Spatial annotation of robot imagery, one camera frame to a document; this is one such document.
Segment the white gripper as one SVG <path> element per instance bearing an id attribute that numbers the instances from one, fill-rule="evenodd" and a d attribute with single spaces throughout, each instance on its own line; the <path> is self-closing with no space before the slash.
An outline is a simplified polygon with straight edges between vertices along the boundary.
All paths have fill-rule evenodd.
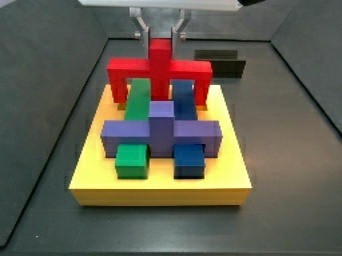
<path id="1" fill-rule="evenodd" d="M 136 26 L 135 38 L 144 47 L 144 55 L 149 55 L 149 27 L 143 19 L 141 8 L 171 8 L 179 10 L 179 20 L 171 28 L 172 49 L 185 40 L 184 28 L 191 19 L 189 10 L 237 11 L 265 0 L 77 0 L 84 6 L 131 7 L 129 18 Z"/>

